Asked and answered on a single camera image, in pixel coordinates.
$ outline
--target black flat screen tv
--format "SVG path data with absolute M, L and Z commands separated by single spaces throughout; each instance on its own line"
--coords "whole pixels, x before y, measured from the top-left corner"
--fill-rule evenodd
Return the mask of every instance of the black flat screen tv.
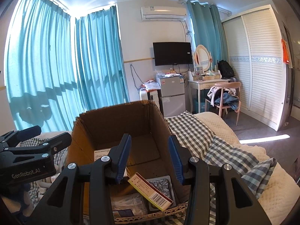
M 155 66 L 192 64 L 192 49 L 189 42 L 154 42 Z

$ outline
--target table leg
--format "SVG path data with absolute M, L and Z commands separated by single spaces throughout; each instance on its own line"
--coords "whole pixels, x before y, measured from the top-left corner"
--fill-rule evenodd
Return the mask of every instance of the table leg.
M 201 92 L 200 92 L 200 85 L 198 84 L 198 113 L 200 113 L 200 110 L 201 110 L 200 95 L 201 95 Z
M 190 97 L 190 113 L 193 113 L 193 99 L 192 99 L 192 87 L 191 87 L 191 84 L 189 85 L 189 88 L 188 88 L 188 95 Z

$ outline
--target wardrobe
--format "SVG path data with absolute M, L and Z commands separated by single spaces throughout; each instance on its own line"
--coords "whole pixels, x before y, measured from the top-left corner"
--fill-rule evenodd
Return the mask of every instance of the wardrobe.
M 283 63 L 283 23 L 271 5 L 222 21 L 229 63 L 242 83 L 241 112 L 276 131 L 287 112 L 287 65 Z

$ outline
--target orange cloth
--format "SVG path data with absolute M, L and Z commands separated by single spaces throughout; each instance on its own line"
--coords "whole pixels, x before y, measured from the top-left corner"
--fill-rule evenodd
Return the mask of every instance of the orange cloth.
M 287 45 L 284 39 L 281 39 L 282 49 L 283 49 L 283 62 L 285 64 L 290 64 L 289 52 L 287 50 Z

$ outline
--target mattress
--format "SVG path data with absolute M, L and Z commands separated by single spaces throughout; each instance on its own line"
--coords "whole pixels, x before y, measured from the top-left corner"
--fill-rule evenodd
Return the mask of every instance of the mattress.
M 253 154 L 259 161 L 269 159 L 259 146 L 242 145 L 232 129 L 215 113 L 203 112 L 195 116 L 228 144 Z M 300 187 L 277 163 L 269 183 L 258 199 L 272 225 L 280 225 L 300 196 Z

